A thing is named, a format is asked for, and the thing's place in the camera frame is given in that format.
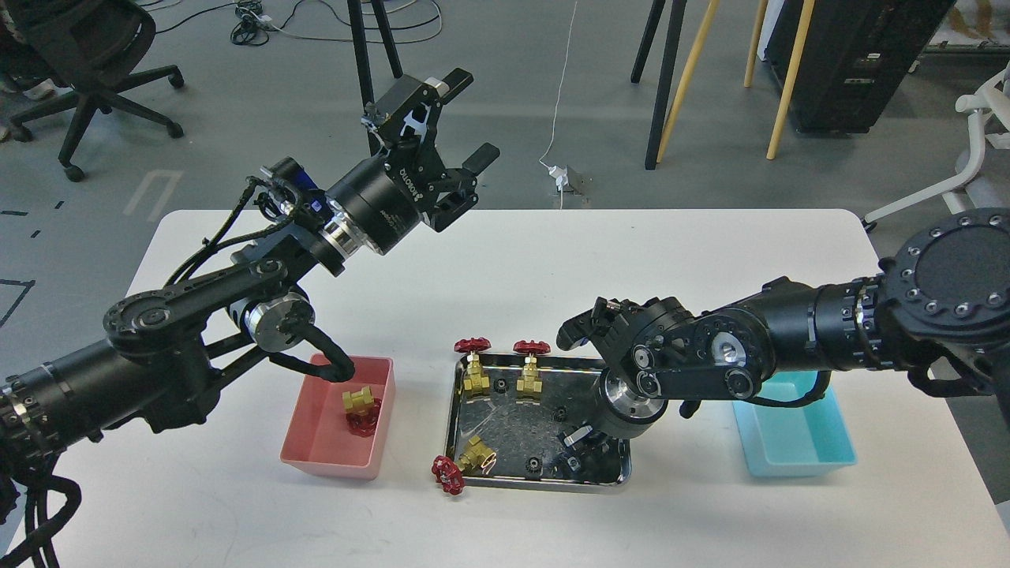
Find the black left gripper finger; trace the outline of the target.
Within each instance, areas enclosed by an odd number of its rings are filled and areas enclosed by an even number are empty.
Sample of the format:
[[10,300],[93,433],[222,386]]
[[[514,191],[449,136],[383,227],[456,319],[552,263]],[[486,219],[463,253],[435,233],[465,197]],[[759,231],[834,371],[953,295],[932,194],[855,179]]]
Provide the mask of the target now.
[[406,151],[409,164],[423,166],[425,171],[430,166],[443,170],[443,160],[434,144],[441,108],[472,83],[473,74],[460,68],[441,80],[418,80],[407,75],[397,79],[378,101],[365,104],[361,122],[369,139],[379,147],[372,157],[358,163],[358,169],[374,166],[382,155],[390,157],[395,151]]
[[458,217],[477,203],[477,176],[500,157],[500,150],[484,143],[462,163],[459,168],[445,171],[432,184],[436,201],[430,207],[430,227],[435,231],[447,229]]

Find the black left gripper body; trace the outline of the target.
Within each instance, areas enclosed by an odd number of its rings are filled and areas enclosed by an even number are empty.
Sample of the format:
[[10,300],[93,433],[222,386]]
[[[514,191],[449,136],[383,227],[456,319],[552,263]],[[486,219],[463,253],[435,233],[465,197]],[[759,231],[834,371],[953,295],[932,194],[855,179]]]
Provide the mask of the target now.
[[445,172],[437,151],[394,150],[361,161],[325,191],[380,255],[420,222],[444,231],[439,193],[432,187]]

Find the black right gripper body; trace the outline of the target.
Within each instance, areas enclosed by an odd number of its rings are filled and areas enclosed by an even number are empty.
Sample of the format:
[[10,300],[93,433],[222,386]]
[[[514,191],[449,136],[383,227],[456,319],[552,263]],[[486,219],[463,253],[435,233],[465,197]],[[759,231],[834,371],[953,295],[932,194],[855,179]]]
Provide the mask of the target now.
[[594,384],[592,428],[616,439],[645,434],[666,413],[668,400],[636,395],[610,369],[604,369]]

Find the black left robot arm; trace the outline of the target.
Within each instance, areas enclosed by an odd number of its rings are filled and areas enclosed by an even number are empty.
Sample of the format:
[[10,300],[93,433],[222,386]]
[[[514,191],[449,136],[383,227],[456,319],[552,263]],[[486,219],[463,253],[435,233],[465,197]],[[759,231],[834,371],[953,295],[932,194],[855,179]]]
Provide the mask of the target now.
[[218,233],[161,289],[105,313],[106,337],[2,384],[2,514],[25,494],[24,538],[2,565],[55,565],[54,536],[80,506],[79,485],[54,474],[81,439],[144,418],[153,432],[205,423],[220,393],[270,360],[331,383],[349,381],[349,356],[315,324],[299,280],[339,275],[361,248],[386,254],[425,223],[443,231],[477,204],[477,176],[500,155],[482,144],[458,168],[436,145],[445,105],[473,82],[404,76],[365,105],[376,144],[329,189],[293,159],[249,177]]

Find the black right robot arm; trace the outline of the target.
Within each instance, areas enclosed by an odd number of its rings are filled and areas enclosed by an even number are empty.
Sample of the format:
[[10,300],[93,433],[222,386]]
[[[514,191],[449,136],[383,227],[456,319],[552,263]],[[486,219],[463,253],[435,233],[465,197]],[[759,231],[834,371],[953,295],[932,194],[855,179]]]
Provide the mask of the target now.
[[668,402],[797,409],[829,372],[905,372],[931,397],[994,395],[1008,414],[1008,209],[975,208],[910,236],[880,273],[819,287],[779,277],[756,294],[692,314],[675,297],[598,298],[560,326],[563,351],[592,344],[593,432],[631,439]]

